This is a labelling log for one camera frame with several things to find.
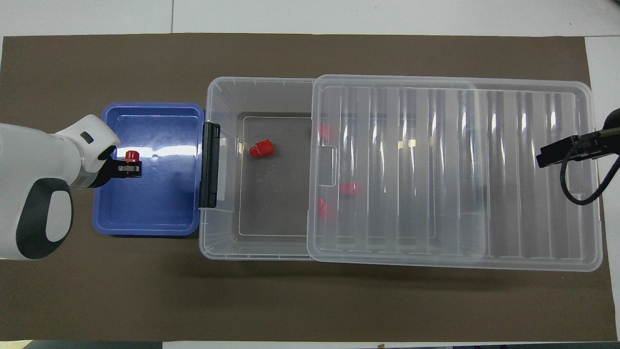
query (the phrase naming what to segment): red object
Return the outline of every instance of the red object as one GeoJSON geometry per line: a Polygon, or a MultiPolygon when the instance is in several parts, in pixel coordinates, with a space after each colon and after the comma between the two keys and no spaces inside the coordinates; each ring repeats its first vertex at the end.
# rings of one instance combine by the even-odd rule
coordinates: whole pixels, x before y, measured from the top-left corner
{"type": "Polygon", "coordinates": [[[327,220],[327,203],[325,199],[320,197],[316,202],[316,207],[319,218],[325,222],[327,220]]]}
{"type": "Polygon", "coordinates": [[[329,141],[329,126],[328,125],[325,125],[325,124],[321,125],[321,127],[319,128],[319,136],[325,142],[329,141]]]}
{"type": "Polygon", "coordinates": [[[135,150],[128,150],[125,153],[125,158],[123,159],[124,162],[136,162],[136,161],[140,161],[140,153],[136,152],[135,150]]]}
{"type": "Polygon", "coordinates": [[[342,195],[353,196],[356,194],[356,184],[355,182],[347,182],[338,186],[338,192],[342,195]]]}
{"type": "Polygon", "coordinates": [[[273,154],[273,145],[269,139],[261,140],[250,148],[250,155],[252,155],[252,158],[262,158],[269,154],[273,154]]]}

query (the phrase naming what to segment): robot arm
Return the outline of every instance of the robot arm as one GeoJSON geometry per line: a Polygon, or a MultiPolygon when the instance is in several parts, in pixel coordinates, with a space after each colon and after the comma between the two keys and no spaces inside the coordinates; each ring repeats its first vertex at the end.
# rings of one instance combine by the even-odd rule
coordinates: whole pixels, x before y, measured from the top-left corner
{"type": "Polygon", "coordinates": [[[94,115],[56,134],[0,124],[0,258],[36,260],[60,246],[73,221],[69,188],[140,176],[137,156],[110,158],[118,144],[94,115]]]}

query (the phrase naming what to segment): clear plastic container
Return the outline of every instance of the clear plastic container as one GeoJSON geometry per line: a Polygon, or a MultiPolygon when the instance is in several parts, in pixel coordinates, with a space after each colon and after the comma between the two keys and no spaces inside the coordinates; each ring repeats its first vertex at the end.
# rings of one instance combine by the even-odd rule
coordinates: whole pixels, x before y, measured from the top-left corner
{"type": "MultiPolygon", "coordinates": [[[[206,119],[221,125],[217,207],[200,209],[208,258],[567,271],[602,261],[598,205],[570,203],[558,166],[535,162],[542,146],[593,130],[582,83],[218,78],[206,119]],[[263,139],[276,152],[251,158],[263,139]]],[[[595,162],[571,163],[567,178],[588,195],[595,162]]]]}
{"type": "Polygon", "coordinates": [[[200,209],[200,250],[229,260],[308,260],[313,79],[218,78],[207,121],[219,124],[218,200],[200,209]],[[275,153],[248,149],[271,140],[275,153]]]}
{"type": "MultiPolygon", "coordinates": [[[[325,75],[312,105],[308,250],[319,261],[591,271],[597,204],[562,194],[551,142],[593,130],[574,81],[325,75]]],[[[571,163],[578,196],[594,161],[571,163]]]]}

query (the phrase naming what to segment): black handle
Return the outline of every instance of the black handle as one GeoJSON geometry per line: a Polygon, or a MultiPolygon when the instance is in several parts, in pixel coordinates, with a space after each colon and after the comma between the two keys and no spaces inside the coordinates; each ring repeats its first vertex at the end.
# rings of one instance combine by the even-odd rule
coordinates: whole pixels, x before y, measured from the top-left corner
{"type": "Polygon", "coordinates": [[[202,176],[199,207],[218,203],[219,125],[205,122],[202,130],[202,176]]]}

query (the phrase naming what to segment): black cable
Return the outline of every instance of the black cable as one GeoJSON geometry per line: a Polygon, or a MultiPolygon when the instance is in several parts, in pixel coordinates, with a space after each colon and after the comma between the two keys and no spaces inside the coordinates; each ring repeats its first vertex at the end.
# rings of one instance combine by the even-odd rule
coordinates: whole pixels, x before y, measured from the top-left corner
{"type": "Polygon", "coordinates": [[[570,191],[569,191],[569,189],[568,189],[568,187],[566,185],[566,167],[567,167],[567,165],[568,165],[568,163],[570,161],[570,157],[573,156],[573,154],[575,154],[577,149],[582,144],[584,144],[585,142],[588,142],[590,140],[596,139],[600,135],[601,134],[599,132],[593,132],[592,134],[588,134],[588,135],[584,135],[584,136],[580,137],[579,140],[576,141],[572,145],[572,147],[570,148],[569,152],[566,153],[566,156],[562,160],[562,167],[560,168],[560,185],[562,186],[562,192],[564,192],[564,195],[566,196],[566,198],[568,200],[570,200],[574,204],[577,204],[577,205],[587,205],[587,204],[591,204],[594,200],[598,199],[598,197],[601,196],[603,191],[607,188],[607,186],[609,185],[611,180],[614,178],[614,176],[616,175],[616,172],[618,172],[618,169],[620,169],[620,156],[618,156],[618,158],[616,159],[614,164],[611,165],[611,168],[609,169],[609,172],[607,172],[607,175],[605,176],[605,178],[603,179],[601,184],[598,186],[598,188],[592,193],[592,195],[588,196],[584,200],[579,200],[576,197],[572,196],[572,194],[570,193],[570,191]]]}

